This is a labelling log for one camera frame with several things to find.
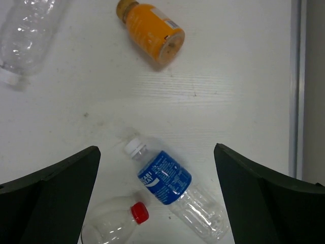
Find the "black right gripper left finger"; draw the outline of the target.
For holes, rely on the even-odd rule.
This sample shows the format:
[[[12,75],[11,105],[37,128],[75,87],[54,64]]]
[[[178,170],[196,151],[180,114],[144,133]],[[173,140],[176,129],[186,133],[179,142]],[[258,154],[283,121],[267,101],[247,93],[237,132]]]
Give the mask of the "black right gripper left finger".
[[[1,184],[1,243],[77,243],[100,158],[90,146]]]

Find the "red cap clear bottle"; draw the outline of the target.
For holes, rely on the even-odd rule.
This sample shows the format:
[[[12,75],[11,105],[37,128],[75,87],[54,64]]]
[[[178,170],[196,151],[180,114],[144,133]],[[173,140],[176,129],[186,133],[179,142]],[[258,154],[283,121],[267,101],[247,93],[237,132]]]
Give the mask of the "red cap clear bottle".
[[[136,227],[148,219],[145,204],[130,196],[106,200],[86,214],[81,242],[126,243]]]

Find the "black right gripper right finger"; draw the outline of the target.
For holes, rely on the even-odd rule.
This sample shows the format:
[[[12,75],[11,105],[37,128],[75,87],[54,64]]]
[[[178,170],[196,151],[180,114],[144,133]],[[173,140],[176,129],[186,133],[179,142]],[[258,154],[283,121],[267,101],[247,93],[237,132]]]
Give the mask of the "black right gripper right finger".
[[[324,243],[324,186],[258,164],[224,144],[214,159],[235,243]]]

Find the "blue label plastic bottle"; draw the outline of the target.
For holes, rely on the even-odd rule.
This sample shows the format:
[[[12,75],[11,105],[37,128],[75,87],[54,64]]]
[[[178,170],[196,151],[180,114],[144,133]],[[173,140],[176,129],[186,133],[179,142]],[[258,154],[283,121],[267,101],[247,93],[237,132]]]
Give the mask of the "blue label plastic bottle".
[[[144,187],[205,243],[217,243],[230,224],[225,208],[192,174],[160,148],[135,137],[124,147]]]

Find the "orange juice bottle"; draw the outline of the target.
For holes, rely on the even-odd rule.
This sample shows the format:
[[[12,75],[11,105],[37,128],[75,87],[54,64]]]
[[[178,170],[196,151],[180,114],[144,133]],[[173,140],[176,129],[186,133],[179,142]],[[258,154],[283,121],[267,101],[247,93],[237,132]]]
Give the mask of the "orange juice bottle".
[[[160,65],[170,63],[184,43],[184,30],[153,5],[121,0],[116,14],[133,41]]]

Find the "clear label-free plastic bottle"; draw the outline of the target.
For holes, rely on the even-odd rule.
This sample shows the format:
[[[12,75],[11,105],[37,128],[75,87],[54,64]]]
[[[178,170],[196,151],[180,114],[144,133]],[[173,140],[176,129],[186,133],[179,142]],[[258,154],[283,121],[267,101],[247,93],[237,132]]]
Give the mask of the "clear label-free plastic bottle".
[[[1,81],[16,86],[43,62],[69,1],[14,1],[1,27]]]

